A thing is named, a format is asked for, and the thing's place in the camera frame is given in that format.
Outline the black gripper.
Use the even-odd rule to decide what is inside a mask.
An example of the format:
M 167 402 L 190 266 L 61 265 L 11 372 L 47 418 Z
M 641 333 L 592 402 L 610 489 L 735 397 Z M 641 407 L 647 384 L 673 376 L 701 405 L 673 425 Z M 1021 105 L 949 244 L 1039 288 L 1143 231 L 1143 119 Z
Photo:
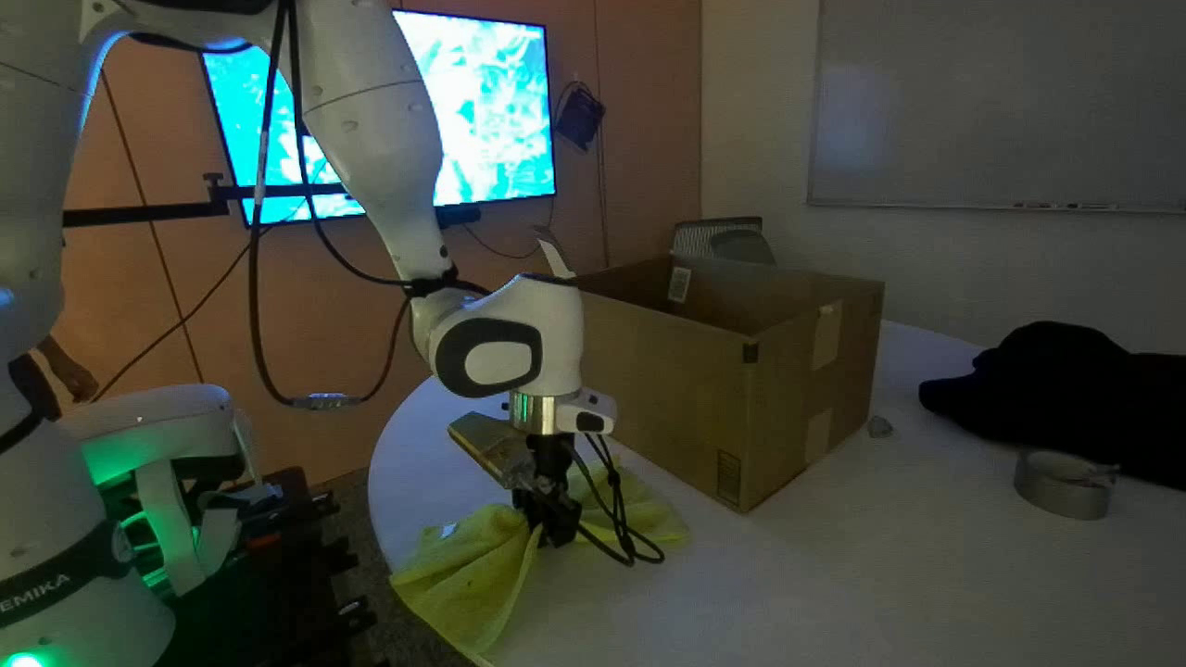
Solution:
M 575 462 L 571 433 L 530 433 L 530 481 L 510 492 L 510 506 L 541 531 L 550 550 L 577 538 L 581 506 L 567 492 L 567 472 Z

